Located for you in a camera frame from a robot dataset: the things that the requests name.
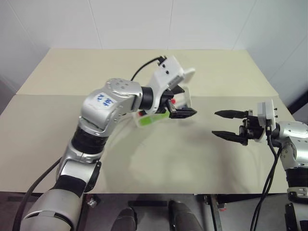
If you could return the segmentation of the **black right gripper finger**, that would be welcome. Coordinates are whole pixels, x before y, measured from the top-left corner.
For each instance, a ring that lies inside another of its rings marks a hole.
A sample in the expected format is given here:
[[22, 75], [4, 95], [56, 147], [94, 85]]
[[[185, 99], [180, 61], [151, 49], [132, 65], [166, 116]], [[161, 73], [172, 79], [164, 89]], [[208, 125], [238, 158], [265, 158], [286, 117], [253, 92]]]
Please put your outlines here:
[[214, 114], [229, 119], [233, 118], [243, 119], [248, 117], [248, 111], [237, 111], [237, 110], [220, 110], [214, 112]]
[[241, 137], [234, 132], [212, 131], [212, 134], [227, 141], [241, 143]]

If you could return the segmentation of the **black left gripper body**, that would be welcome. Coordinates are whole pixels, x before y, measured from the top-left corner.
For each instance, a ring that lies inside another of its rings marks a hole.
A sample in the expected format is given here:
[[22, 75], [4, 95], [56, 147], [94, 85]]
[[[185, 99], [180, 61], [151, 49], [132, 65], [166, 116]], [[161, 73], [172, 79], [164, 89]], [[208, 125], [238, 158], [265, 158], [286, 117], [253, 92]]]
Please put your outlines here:
[[165, 90], [160, 98], [160, 103], [157, 109], [158, 114], [164, 114], [169, 111], [169, 118], [177, 118], [177, 109], [173, 106], [171, 100], [174, 93], [171, 90]]

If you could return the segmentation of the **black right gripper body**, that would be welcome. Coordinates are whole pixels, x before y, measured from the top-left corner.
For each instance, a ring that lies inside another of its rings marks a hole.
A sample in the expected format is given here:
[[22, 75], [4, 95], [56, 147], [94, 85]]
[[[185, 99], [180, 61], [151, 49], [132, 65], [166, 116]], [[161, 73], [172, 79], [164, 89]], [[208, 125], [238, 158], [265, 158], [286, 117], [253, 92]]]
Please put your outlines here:
[[264, 129], [259, 124], [257, 116], [252, 110], [244, 111], [243, 124], [239, 128], [239, 136], [243, 139], [241, 144], [246, 146], [248, 140], [258, 140], [261, 138]]

